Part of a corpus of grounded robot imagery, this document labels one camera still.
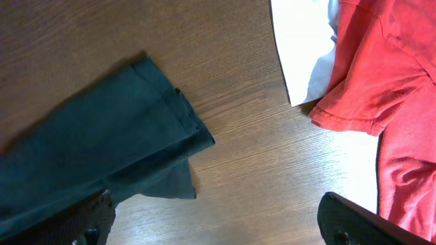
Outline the dark green Nike t-shirt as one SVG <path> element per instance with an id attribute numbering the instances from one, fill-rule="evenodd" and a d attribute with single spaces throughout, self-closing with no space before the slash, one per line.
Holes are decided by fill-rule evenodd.
<path id="1" fill-rule="evenodd" d="M 107 190 L 194 199 L 189 158 L 215 143 L 149 57 L 52 112 L 1 157 L 1 239 Z"/>

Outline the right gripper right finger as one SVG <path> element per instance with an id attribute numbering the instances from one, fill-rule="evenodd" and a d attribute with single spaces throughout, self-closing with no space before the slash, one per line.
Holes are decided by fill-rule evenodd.
<path id="1" fill-rule="evenodd" d="M 317 223 L 327 245 L 433 244 L 334 192 L 321 198 Z"/>

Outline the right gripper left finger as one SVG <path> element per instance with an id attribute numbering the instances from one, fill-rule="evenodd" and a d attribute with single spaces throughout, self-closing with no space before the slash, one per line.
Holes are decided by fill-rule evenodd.
<path id="1" fill-rule="evenodd" d="M 10 238 L 10 245 L 105 245 L 115 220 L 110 191 L 100 191 Z"/>

